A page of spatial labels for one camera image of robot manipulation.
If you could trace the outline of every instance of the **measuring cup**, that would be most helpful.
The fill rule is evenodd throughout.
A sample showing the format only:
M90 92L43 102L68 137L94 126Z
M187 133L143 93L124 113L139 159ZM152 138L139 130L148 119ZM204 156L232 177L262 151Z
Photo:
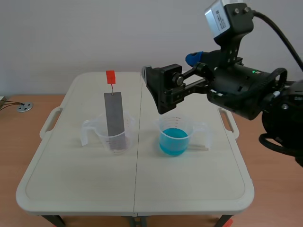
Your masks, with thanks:
M204 132L206 148L211 145L211 133L206 123L194 122L182 114L167 113L155 122L160 130L160 148L168 155L181 155L196 131Z
M123 111L124 132L108 136L106 114L102 114L94 120L85 121L81 126L81 143L82 146L88 143L87 131L93 130L99 136L105 148L115 154L121 154L132 145L132 130L135 125L135 120L128 112Z

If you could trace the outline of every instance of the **blue liquid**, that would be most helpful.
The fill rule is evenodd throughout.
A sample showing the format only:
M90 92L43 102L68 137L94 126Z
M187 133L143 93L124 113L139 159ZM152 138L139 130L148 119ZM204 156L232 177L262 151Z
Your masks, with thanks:
M164 134L174 137L174 138L184 138L187 137L186 132L181 129L170 128L163 131ZM160 148L165 154L168 155L180 155L182 154L188 146L189 138L182 140L175 140L169 138L163 134L160 135Z

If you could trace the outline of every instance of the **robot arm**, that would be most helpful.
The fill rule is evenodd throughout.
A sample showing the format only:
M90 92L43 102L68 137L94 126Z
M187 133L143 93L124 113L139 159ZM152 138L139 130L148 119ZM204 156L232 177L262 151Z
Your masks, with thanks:
M206 94L211 103L249 120L263 112L262 122L267 133L260 135L259 141L271 150L294 156L303 167L300 132L303 127L303 80L288 87L284 68L267 73L243 66L238 50L241 39L253 30L253 17L264 19L277 32L301 69L303 63L269 18L239 1L217 0L205 11L220 50L188 55L186 61L192 69L183 74L182 67L173 64L154 69L143 67L142 77L160 114L176 108L192 93ZM200 76L201 80L186 85L183 81L192 75Z

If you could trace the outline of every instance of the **wooden surface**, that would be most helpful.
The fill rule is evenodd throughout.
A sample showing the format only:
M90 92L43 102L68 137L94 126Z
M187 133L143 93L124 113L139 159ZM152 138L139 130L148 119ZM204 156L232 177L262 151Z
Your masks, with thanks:
M39 143L39 132L50 111L64 96L15 96L10 101L33 102L32 110L18 113L17 106L0 111L0 227L52 227L42 217L26 214L16 203L17 186ZM232 227L301 226L303 168L292 157L264 148L258 136L261 117L248 121L235 116L240 130L237 142L255 187L255 199L234 216ZM149 227L212 227L216 216L153 216ZM122 217L63 217L67 227L127 227Z

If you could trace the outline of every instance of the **red block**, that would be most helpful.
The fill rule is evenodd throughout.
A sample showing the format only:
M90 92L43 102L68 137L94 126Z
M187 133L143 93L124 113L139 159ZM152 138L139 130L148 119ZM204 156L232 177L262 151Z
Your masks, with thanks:
M114 70L106 71L107 84L116 84L116 76Z
M232 219L229 219L229 220L225 223L225 225L224 225L223 227L231 227L232 224L233 224L233 220L232 220Z

